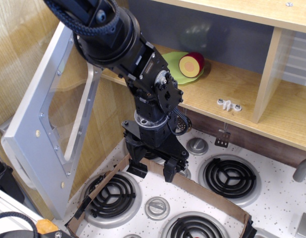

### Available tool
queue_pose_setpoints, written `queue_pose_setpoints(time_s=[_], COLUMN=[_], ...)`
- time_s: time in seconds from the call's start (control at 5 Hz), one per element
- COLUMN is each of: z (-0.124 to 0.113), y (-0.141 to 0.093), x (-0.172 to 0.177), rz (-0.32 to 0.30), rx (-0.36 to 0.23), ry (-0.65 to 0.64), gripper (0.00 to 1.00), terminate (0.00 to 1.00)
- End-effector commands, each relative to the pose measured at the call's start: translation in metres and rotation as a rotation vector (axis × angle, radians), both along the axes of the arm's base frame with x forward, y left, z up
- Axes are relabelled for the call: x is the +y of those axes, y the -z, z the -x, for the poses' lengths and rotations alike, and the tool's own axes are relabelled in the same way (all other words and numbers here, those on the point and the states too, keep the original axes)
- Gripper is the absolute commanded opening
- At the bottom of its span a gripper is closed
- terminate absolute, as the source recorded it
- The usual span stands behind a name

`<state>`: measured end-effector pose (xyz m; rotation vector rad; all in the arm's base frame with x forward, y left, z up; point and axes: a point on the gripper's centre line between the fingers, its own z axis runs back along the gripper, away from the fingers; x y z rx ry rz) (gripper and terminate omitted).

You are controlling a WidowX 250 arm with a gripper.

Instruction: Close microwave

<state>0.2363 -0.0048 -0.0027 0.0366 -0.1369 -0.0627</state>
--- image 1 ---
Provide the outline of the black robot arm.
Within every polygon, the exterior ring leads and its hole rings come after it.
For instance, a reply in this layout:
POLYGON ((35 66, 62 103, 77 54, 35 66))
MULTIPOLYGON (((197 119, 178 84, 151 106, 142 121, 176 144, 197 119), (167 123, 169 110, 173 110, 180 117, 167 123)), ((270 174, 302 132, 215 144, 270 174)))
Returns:
POLYGON ((70 30, 81 56, 125 80, 134 97, 134 120, 122 123, 131 160, 128 171, 145 177, 147 152, 164 160, 166 182, 188 166, 188 152, 178 141, 183 92, 158 50, 142 35, 138 21, 114 0, 48 0, 47 7, 70 30))

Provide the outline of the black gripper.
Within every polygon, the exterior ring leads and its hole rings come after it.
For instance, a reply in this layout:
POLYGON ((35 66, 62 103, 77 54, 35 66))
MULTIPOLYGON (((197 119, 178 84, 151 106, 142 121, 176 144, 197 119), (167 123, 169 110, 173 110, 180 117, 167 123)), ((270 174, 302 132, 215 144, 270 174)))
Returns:
POLYGON ((165 160, 165 182, 172 182, 176 173, 188 167, 188 151, 166 125, 156 130, 147 130, 135 121, 125 120, 122 127, 125 129, 124 137, 130 154, 127 172, 145 178, 147 166, 140 161, 148 151, 165 160))

